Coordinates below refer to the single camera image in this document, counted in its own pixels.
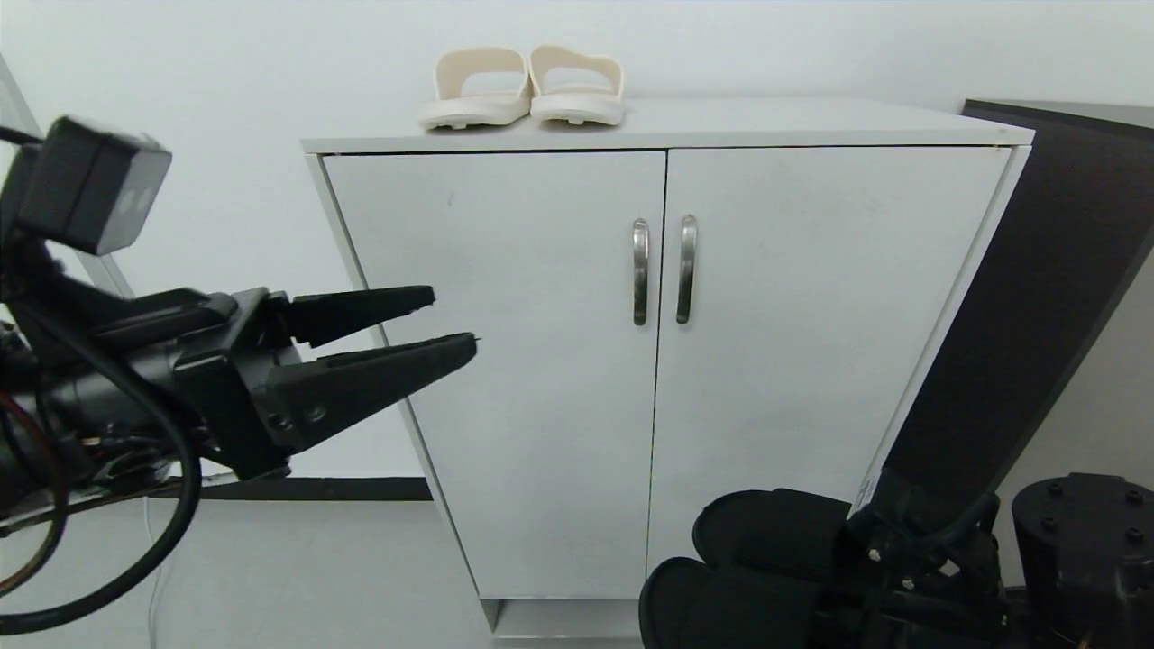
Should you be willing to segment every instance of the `cabinet door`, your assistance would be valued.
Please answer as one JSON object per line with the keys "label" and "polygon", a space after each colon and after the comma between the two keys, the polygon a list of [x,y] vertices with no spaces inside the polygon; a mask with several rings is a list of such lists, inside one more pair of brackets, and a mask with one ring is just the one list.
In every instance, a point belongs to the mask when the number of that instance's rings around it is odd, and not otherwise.
{"label": "cabinet door", "polygon": [[[725,493],[853,501],[1007,159],[981,147],[669,152],[651,569],[694,554],[694,520]],[[685,215],[696,263],[680,323]]]}
{"label": "cabinet door", "polygon": [[[636,597],[645,574],[665,154],[325,161],[370,286],[437,301],[389,342],[474,331],[412,397],[482,597]],[[650,229],[634,322],[634,222]]]}

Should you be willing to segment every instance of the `black panel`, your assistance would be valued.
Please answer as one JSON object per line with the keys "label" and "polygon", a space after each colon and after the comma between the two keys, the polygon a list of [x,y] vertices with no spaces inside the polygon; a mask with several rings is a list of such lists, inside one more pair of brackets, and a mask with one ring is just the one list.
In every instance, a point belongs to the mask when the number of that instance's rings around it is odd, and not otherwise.
{"label": "black panel", "polygon": [[[174,493],[157,498],[173,498]],[[433,500],[425,478],[285,478],[205,487],[205,500]]]}
{"label": "black panel", "polygon": [[[964,114],[1034,149],[886,468],[944,498],[997,488],[1154,244],[1154,130],[1024,105]],[[1102,114],[1137,114],[1106,106]],[[1086,431],[1087,435],[1099,431]]]}

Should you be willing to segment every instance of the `slipper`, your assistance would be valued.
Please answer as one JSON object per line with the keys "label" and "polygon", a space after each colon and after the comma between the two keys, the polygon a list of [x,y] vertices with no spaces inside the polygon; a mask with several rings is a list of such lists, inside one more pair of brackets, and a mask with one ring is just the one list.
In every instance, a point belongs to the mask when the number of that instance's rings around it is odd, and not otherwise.
{"label": "slipper", "polygon": [[778,488],[718,498],[694,522],[694,549],[712,567],[740,564],[830,583],[849,503]]}
{"label": "slipper", "polygon": [[677,557],[645,580],[638,622],[645,649],[809,649],[820,585]]}
{"label": "slipper", "polygon": [[[474,74],[492,72],[516,72],[522,74],[522,79],[515,89],[463,94],[465,80]],[[525,57],[508,47],[472,47],[449,52],[437,61],[433,81],[436,102],[426,104],[417,115],[417,121],[426,129],[512,124],[529,114],[533,98]]]}
{"label": "slipper", "polygon": [[[569,124],[595,121],[616,126],[625,114],[622,103],[625,73],[609,57],[590,57],[560,45],[541,45],[529,55],[533,81],[532,114],[537,119],[560,119]],[[562,83],[545,87],[546,75],[556,68],[577,68],[600,73],[607,84]]]}

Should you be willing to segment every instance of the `floor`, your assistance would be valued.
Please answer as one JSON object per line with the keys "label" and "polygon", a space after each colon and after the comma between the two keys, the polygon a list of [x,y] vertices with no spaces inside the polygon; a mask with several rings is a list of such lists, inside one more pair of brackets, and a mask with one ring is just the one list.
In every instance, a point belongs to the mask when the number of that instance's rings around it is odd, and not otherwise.
{"label": "floor", "polygon": [[[163,529],[171,500],[150,503]],[[7,574],[44,528],[2,544]],[[57,557],[5,611],[61,604],[119,574],[147,547],[141,501],[81,514]],[[160,649],[487,648],[464,562],[430,502],[205,501],[162,591]],[[3,649],[148,648],[152,581],[59,629]]]}

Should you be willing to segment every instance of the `white slipper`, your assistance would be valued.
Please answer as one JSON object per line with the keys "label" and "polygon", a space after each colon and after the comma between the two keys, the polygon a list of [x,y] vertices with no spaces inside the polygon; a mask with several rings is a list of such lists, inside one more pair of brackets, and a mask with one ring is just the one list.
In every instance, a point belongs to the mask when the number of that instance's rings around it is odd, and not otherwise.
{"label": "white slipper", "polygon": [[[608,84],[563,83],[545,87],[545,76],[554,68],[579,68],[600,73]],[[590,57],[560,45],[541,45],[529,55],[533,80],[532,115],[537,119],[563,119],[569,124],[595,121],[616,126],[625,114],[622,103],[625,73],[609,57]]]}
{"label": "white slipper", "polygon": [[[502,92],[462,92],[465,80],[490,72],[520,73],[517,88]],[[504,126],[529,114],[533,89],[529,82],[525,57],[508,47],[473,47],[455,50],[441,57],[433,79],[436,102],[426,104],[417,114],[422,128],[451,126],[465,128],[479,124]]]}

